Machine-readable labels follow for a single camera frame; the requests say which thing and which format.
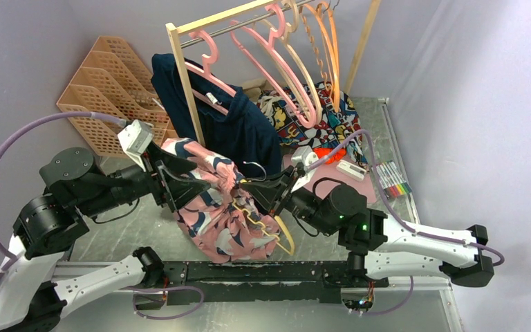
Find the pink patterned shorts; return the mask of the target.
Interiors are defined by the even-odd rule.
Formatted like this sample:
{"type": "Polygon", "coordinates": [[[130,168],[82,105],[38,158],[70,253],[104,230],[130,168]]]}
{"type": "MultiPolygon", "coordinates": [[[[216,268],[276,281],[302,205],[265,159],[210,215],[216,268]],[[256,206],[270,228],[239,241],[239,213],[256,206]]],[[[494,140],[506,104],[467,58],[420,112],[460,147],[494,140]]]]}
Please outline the pink patterned shorts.
{"type": "Polygon", "coordinates": [[[211,185],[191,203],[174,212],[179,228],[196,247],[216,264],[268,258],[277,247],[276,239],[262,234],[259,226],[249,222],[232,206],[232,201],[249,210],[255,221],[266,224],[270,234],[279,235],[280,229],[272,217],[258,211],[252,197],[239,187],[245,177],[235,163],[190,138],[169,138],[161,147],[197,164],[185,177],[211,185]]]}

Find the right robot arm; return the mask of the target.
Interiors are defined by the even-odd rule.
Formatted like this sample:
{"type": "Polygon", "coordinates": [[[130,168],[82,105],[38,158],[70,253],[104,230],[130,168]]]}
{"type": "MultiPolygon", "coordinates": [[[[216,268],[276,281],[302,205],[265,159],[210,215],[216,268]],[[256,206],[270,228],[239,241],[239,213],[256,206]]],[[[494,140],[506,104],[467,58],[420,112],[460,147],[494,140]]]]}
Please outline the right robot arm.
{"type": "Polygon", "coordinates": [[[389,277],[442,277],[457,286],[480,288],[494,276],[494,262],[484,255],[487,229],[442,230],[399,220],[367,205],[355,188],[337,181],[324,196],[315,181],[300,184],[302,168],[288,167],[263,181],[242,181],[254,202],[276,216],[286,210],[325,236],[337,235],[348,250],[345,275],[353,286],[389,277]]]}

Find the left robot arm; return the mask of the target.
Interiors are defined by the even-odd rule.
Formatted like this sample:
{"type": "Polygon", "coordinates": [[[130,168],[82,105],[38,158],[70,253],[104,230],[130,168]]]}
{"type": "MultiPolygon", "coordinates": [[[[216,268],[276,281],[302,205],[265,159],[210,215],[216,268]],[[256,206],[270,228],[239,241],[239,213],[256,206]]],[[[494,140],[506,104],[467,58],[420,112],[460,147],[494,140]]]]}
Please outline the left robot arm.
{"type": "Polygon", "coordinates": [[[151,144],[142,165],[104,174],[91,153],[69,148],[39,173],[43,195],[29,201],[13,225],[10,254],[0,267],[0,331],[50,331],[76,309],[123,288],[163,283],[165,266],[150,247],[91,273],[54,282],[51,273],[94,219],[120,205],[152,195],[176,211],[209,188],[188,178],[196,164],[151,144]]]}

